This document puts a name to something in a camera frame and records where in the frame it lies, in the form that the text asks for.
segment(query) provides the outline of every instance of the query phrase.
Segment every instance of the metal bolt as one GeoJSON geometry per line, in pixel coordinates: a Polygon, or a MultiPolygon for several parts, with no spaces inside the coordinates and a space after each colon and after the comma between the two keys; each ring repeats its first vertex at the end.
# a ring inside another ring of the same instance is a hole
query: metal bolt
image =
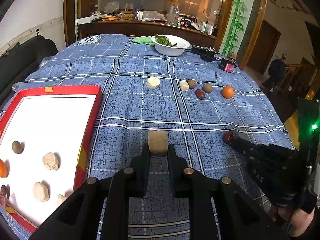
{"type": "Polygon", "coordinates": [[[185,168],[185,169],[184,169],[184,173],[185,173],[185,174],[190,175],[190,174],[192,174],[193,172],[194,172],[194,170],[193,170],[192,168],[185,168]]]}
{"type": "Polygon", "coordinates": [[[97,179],[95,177],[90,177],[87,179],[87,183],[92,185],[94,183],[96,183],[97,179]]]}
{"type": "Polygon", "coordinates": [[[221,182],[228,185],[231,183],[231,179],[229,177],[222,177],[221,182]]]}
{"type": "Polygon", "coordinates": [[[125,168],[125,169],[124,169],[124,173],[125,173],[125,174],[131,174],[131,173],[133,173],[133,168],[131,168],[131,167],[125,168]]]}

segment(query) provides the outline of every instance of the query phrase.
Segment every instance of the circular logo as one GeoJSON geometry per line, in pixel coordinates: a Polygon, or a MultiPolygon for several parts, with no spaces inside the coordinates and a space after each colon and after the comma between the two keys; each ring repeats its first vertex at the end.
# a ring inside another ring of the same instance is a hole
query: circular logo
{"type": "Polygon", "coordinates": [[[84,38],[82,40],[79,40],[79,44],[80,45],[87,45],[87,44],[96,43],[100,40],[101,40],[101,37],[99,35],[94,35],[94,36],[90,36],[90,37],[84,38]]]}

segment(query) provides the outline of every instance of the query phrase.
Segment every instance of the orange fruit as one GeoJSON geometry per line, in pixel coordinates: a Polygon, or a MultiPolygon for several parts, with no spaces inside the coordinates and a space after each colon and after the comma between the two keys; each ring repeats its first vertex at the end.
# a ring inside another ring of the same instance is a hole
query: orange fruit
{"type": "Polygon", "coordinates": [[[226,99],[230,99],[234,96],[235,92],[233,91],[233,88],[230,86],[225,86],[222,90],[221,90],[221,94],[224,98],[226,99]]]}
{"type": "Polygon", "coordinates": [[[0,160],[0,177],[1,178],[7,177],[7,166],[2,160],[0,160]]]}

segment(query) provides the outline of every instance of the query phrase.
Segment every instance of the white bowl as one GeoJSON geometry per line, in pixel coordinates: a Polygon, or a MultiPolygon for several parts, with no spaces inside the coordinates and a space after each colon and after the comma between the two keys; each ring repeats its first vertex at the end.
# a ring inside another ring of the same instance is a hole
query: white bowl
{"type": "Polygon", "coordinates": [[[171,42],[171,44],[177,43],[177,47],[162,45],[156,41],[156,38],[154,36],[152,36],[151,40],[155,44],[156,51],[158,51],[162,55],[166,55],[169,57],[176,57],[181,55],[186,48],[190,47],[190,43],[184,40],[183,38],[173,36],[173,35],[166,35],[166,34],[165,35],[158,34],[158,35],[166,36],[171,42]]]}

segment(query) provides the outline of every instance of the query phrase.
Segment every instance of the human hand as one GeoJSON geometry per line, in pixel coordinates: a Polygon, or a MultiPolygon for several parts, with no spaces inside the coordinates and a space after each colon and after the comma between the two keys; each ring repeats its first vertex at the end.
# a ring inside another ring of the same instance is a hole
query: human hand
{"type": "MultiPolygon", "coordinates": [[[[308,228],[310,223],[313,220],[315,210],[311,212],[311,214],[305,213],[301,209],[297,209],[291,219],[291,228],[289,230],[289,236],[297,237],[301,236],[304,231],[308,228]]],[[[284,220],[288,221],[290,215],[292,213],[292,209],[289,208],[278,208],[274,205],[271,205],[270,210],[268,212],[269,216],[273,221],[276,221],[276,217],[279,214],[284,220]]]]}

